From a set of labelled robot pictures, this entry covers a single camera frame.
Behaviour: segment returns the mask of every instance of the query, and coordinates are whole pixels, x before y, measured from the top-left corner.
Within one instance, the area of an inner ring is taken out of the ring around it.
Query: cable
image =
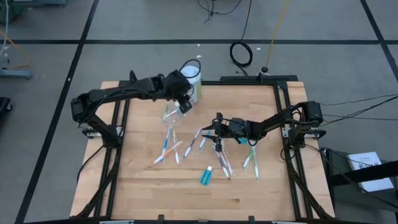
[[[95,152],[83,163],[83,165],[81,165],[81,167],[80,167],[80,169],[79,169],[79,172],[77,173],[77,180],[76,180],[76,183],[79,183],[80,173],[81,173],[81,171],[83,170],[83,168],[87,165],[87,163],[88,163],[90,160],[92,160],[92,158],[95,157],[95,155],[97,155],[97,154],[100,152],[100,150],[101,150],[102,148],[104,148],[104,145],[102,145],[99,149],[97,149],[97,151],[95,151]]]
[[[214,12],[213,10],[211,10],[211,11],[208,10],[207,8],[203,7],[203,6],[200,4],[199,0],[197,0],[199,6],[200,6],[202,9],[204,9],[204,10],[206,10],[206,11],[208,11],[208,12],[211,12],[211,13],[213,13],[213,14],[217,14],[217,15],[228,15],[228,14],[232,13],[232,12],[235,11],[235,9],[239,6],[239,4],[241,3],[241,1],[242,1],[242,0],[239,0],[239,2],[236,4],[236,6],[235,6],[231,11],[226,12],[226,13],[222,13],[222,12]]]
[[[201,63],[200,63],[199,60],[197,60],[197,59],[194,59],[194,58],[193,58],[193,59],[187,60],[187,61],[181,66],[179,72],[181,72],[181,70],[182,70],[189,62],[198,62],[198,64],[199,64],[199,71],[198,71],[198,73],[197,73],[196,75],[191,76],[191,77],[185,76],[185,78],[195,78],[195,77],[197,77],[197,76],[200,74],[200,70],[201,70]]]
[[[337,118],[345,118],[345,116],[340,116],[340,115],[332,115],[332,114],[322,114],[323,116],[331,116],[331,117],[337,117]],[[398,121],[398,119],[390,119],[390,118],[355,118],[352,117],[352,119],[368,119],[368,120],[378,120],[378,121]]]
[[[241,37],[240,40],[233,42],[233,43],[231,44],[231,46],[229,47],[229,56],[231,57],[232,62],[233,62],[240,70],[242,70],[242,72],[243,72],[243,74],[244,74],[245,76],[248,76],[248,73],[247,73],[243,68],[247,68],[248,66],[250,66],[251,63],[252,63],[252,61],[253,61],[253,51],[250,49],[250,47],[249,47],[247,44],[245,44],[244,42],[242,42],[242,41],[243,41],[243,37],[244,37],[244,35],[245,35],[245,33],[246,33],[246,28],[248,27],[248,21],[249,21],[250,10],[251,10],[251,3],[252,3],[252,0],[250,0],[249,10],[248,10],[248,16],[247,16],[247,18],[246,18],[246,23],[245,23],[245,25],[244,25],[244,30],[243,30],[242,37]],[[249,53],[249,61],[248,61],[248,62],[246,62],[246,63],[240,63],[240,62],[238,62],[238,61],[234,58],[233,49],[234,49],[235,45],[242,45],[242,46],[247,50],[247,52]]]
[[[208,8],[209,10],[208,10],[208,14],[207,14],[207,20],[205,20],[203,24],[206,24],[206,22],[209,21],[209,20],[213,17],[214,1],[213,1],[213,0],[210,0],[210,1],[211,1],[211,12],[210,12],[210,6],[209,6],[209,4],[207,3],[207,0],[205,0],[206,6],[207,6],[207,8]]]
[[[342,158],[344,158],[344,159],[347,159],[347,160],[349,160],[349,161],[353,161],[353,162],[357,162],[357,163],[360,163],[360,164],[365,164],[365,165],[370,166],[370,164],[367,164],[367,163],[364,163],[364,162],[355,161],[355,160],[353,160],[353,159],[347,158],[346,156],[342,156],[342,155],[338,154],[337,152],[335,152],[334,150],[332,150],[332,149],[330,149],[330,148],[328,148],[328,147],[321,147],[321,149],[327,149],[327,150],[329,150],[330,152],[334,153],[335,155],[340,156],[340,157],[342,157]]]
[[[0,34],[4,36],[4,38],[6,38],[23,56],[24,58],[28,61],[25,64],[21,64],[21,65],[13,65],[11,67],[9,67],[8,69],[13,69],[13,68],[24,68],[24,67],[29,67],[32,65],[32,60],[30,59],[29,55],[24,51],[24,49],[20,46],[18,46],[17,44],[15,44],[5,33],[3,33],[0,30]]]
[[[394,180],[394,189],[396,190],[396,195],[398,196],[398,188],[397,188],[396,178],[397,177],[392,177],[392,179]]]
[[[310,147],[313,148],[313,149],[316,149],[316,150],[320,153],[320,155],[322,156],[322,158],[325,160],[325,162],[326,162],[327,164],[329,164],[329,166],[332,166],[335,170],[337,170],[337,172],[339,172],[339,173],[341,174],[341,176],[342,176],[344,179],[346,179],[350,184],[352,184],[353,186],[355,186],[355,187],[358,188],[359,190],[362,190],[363,192],[367,193],[367,194],[368,194],[369,196],[371,196],[372,198],[374,198],[374,199],[376,199],[376,200],[378,200],[378,201],[380,201],[380,202],[382,202],[382,203],[385,203],[385,204],[387,204],[387,205],[390,205],[391,207],[393,207],[393,208],[395,208],[395,209],[398,210],[398,206],[397,206],[397,205],[394,205],[394,204],[391,203],[391,202],[388,202],[388,201],[386,201],[386,200],[384,200],[384,199],[381,199],[381,198],[379,198],[379,197],[377,197],[377,196],[375,196],[375,195],[373,195],[373,194],[370,194],[367,190],[363,189],[363,188],[360,187],[357,183],[353,182],[349,177],[347,177],[347,175],[345,175],[342,171],[340,171],[339,169],[337,169],[337,167],[334,166],[334,165],[326,158],[326,156],[323,155],[323,153],[322,153],[321,151],[319,151],[319,149],[317,149],[316,147],[311,146],[311,145],[309,145],[309,144],[305,144],[305,145],[306,145],[306,146],[310,146]]]
[[[2,43],[2,47],[0,50],[0,56],[2,55],[2,52],[4,48],[6,47],[6,42],[7,42],[7,34],[8,34],[8,11],[9,11],[9,6],[8,6],[8,0],[5,0],[6,2],[6,34],[4,34],[4,42]]]
[[[368,100],[374,100],[374,99],[383,98],[383,97],[397,96],[397,95],[398,95],[398,93],[396,93],[396,94],[391,94],[391,95],[376,96],[376,97],[367,98],[367,99],[362,99],[362,100],[346,101],[346,102],[342,102],[342,103],[332,103],[332,104],[320,103],[320,104],[323,105],[323,106],[335,106],[335,105],[343,105],[343,104],[346,104],[346,103],[357,103],[357,102],[368,101]]]
[[[275,41],[275,38],[276,38],[276,33],[278,33],[280,24],[282,23],[282,19],[283,19],[284,16],[285,16],[285,12],[286,12],[286,9],[287,9],[287,5],[289,5],[289,0],[286,0],[286,2],[285,2],[284,9],[282,10],[282,14],[281,14],[280,17],[279,17],[278,24],[276,25],[275,31],[274,31],[274,33],[273,33],[273,35],[272,35],[271,45],[269,46],[269,52],[268,52],[268,56],[267,56],[266,68],[268,68],[268,63],[269,63],[269,60],[270,60],[270,58],[271,58],[271,52],[272,52],[272,48],[273,48],[273,46],[274,46],[274,41]]]
[[[282,157],[283,151],[284,151],[284,148],[282,148],[282,150],[280,151],[280,158],[281,158],[283,161],[287,161],[287,159],[285,159],[285,158]],[[290,158],[289,161],[291,161],[291,160],[296,156],[296,154],[297,154],[297,151],[294,150],[293,156]]]
[[[193,93],[195,92],[195,87],[193,87],[193,85],[191,84],[191,89],[192,89],[192,93],[191,93],[191,95],[189,95],[189,96],[192,96],[193,95]]]
[[[329,123],[324,124],[324,125],[320,125],[320,126],[326,126],[326,125],[329,125],[329,124],[331,124],[331,123],[335,123],[335,122],[338,122],[338,121],[342,121],[342,120],[344,120],[344,119],[353,118],[353,117],[355,117],[355,116],[357,116],[357,115],[359,115],[359,114],[361,114],[361,113],[364,113],[364,112],[366,112],[366,111],[368,111],[368,110],[371,110],[371,109],[373,109],[373,108],[375,108],[375,107],[378,107],[378,106],[380,106],[380,105],[383,105],[384,103],[387,103],[387,102],[389,102],[389,101],[392,101],[392,100],[394,100],[394,99],[396,99],[396,98],[398,98],[398,95],[395,96],[395,97],[389,98],[388,100],[384,100],[383,102],[378,103],[378,104],[376,104],[376,105],[373,105],[373,106],[371,106],[371,107],[369,107],[369,108],[366,108],[366,109],[363,109],[363,110],[360,110],[360,111],[351,113],[351,114],[349,114],[349,115],[347,115],[347,116],[344,116],[344,117],[342,117],[342,118],[339,118],[339,119],[335,119],[335,120],[329,121]]]

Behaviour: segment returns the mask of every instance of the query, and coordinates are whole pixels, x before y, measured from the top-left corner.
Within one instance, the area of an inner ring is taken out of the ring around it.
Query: wooden table
[[[104,82],[102,88],[117,85],[118,82]],[[288,87],[292,104],[307,100],[302,82],[288,82]],[[166,101],[131,100],[112,219],[156,220],[159,214],[163,214],[166,220],[247,220],[249,215],[254,215],[256,220],[295,220],[286,164],[280,158],[280,129],[268,133],[257,145],[259,182],[254,178],[252,162],[247,171],[242,170],[250,147],[239,145],[234,139],[226,140],[236,174],[231,180],[224,176],[211,142],[198,150],[201,138],[179,166],[174,154],[165,162],[152,165],[162,152],[167,132],[167,126],[162,122],[165,105]],[[110,123],[113,108],[114,103],[102,105],[96,114]],[[277,112],[273,87],[202,86],[201,101],[182,124],[175,127],[178,138],[183,140],[179,147],[180,155],[198,128],[211,124],[216,112],[222,112],[225,118],[263,121]],[[307,139],[306,142],[318,147],[316,140]],[[85,160],[100,145],[100,138],[88,140]],[[71,215],[80,212],[97,190],[104,152],[81,173]],[[334,216],[319,152],[308,147],[301,149],[301,153],[308,189],[326,212]],[[202,186],[200,177],[207,166],[213,167],[213,177],[209,186]],[[299,188],[297,193],[304,217]],[[106,207],[107,201],[106,192],[102,208]]]

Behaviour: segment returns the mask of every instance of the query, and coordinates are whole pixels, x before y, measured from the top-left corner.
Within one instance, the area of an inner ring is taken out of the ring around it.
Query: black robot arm
[[[167,77],[157,75],[150,78],[131,80],[129,85],[103,90],[91,90],[72,99],[73,120],[87,123],[103,138],[104,146],[116,147],[118,145],[118,134],[116,127],[106,124],[101,118],[95,115],[96,110],[103,103],[110,103],[119,100],[138,98],[141,100],[174,100],[180,104],[182,113],[191,109],[190,97],[187,92],[191,89],[189,81],[178,71],[170,73]]]
[[[294,119],[294,114],[300,115],[299,120]],[[204,135],[216,143],[216,150],[221,150],[221,139],[234,138],[239,144],[239,139],[258,141],[264,138],[269,131],[290,124],[289,141],[291,144],[303,143],[304,135],[310,128],[317,128],[323,122],[322,111],[319,103],[314,101],[302,102],[283,109],[280,113],[265,119],[263,122],[243,120],[241,118],[225,119],[221,113],[217,113],[212,124],[204,130],[215,130],[215,136]]]

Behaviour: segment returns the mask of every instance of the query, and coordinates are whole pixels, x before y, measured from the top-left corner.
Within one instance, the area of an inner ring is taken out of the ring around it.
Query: gray floor
[[[78,40],[93,0],[72,0],[66,7],[27,10],[10,25],[12,39]],[[397,1],[368,0],[385,39],[398,39]],[[235,3],[215,2],[225,12]],[[196,0],[100,0],[88,34],[99,40],[238,39],[243,31],[249,1],[235,12],[214,16],[203,24],[207,12]],[[270,39],[282,1],[253,0],[246,31],[248,39]],[[360,1],[292,1],[278,39],[376,40]],[[14,110],[0,129],[0,223],[13,223],[49,128],[76,45],[21,45],[34,60],[31,80],[0,80],[0,96],[12,98]],[[248,73],[264,65],[269,45],[251,45],[254,50]],[[398,58],[398,45],[390,45]],[[58,122],[43,172],[26,222],[67,218],[76,188],[76,173],[83,160],[86,139],[72,121],[69,102],[73,97],[106,80],[128,78],[133,69],[138,78],[167,74],[190,58],[201,56],[204,80],[236,75],[228,55],[229,44],[85,45],[67,100]],[[6,50],[10,64],[22,61],[12,48]],[[247,55],[236,49],[238,59]],[[0,66],[7,67],[7,58]],[[311,100],[336,103],[393,94],[398,82],[380,45],[275,45],[269,65],[272,75],[298,75]],[[344,115],[376,101],[324,107],[325,114]],[[398,101],[376,108],[365,117],[398,118]],[[398,124],[388,121],[346,120],[326,126],[320,141],[338,151],[376,151],[382,159],[398,160],[395,137]],[[392,212],[337,202],[336,214],[343,220],[395,223]]]

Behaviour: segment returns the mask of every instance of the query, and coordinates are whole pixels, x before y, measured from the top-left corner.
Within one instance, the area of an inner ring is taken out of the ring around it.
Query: small bottle
[[[208,166],[207,169],[204,171],[201,179],[200,179],[200,183],[203,185],[208,185],[211,179],[211,170],[213,170],[213,168],[211,166]]]

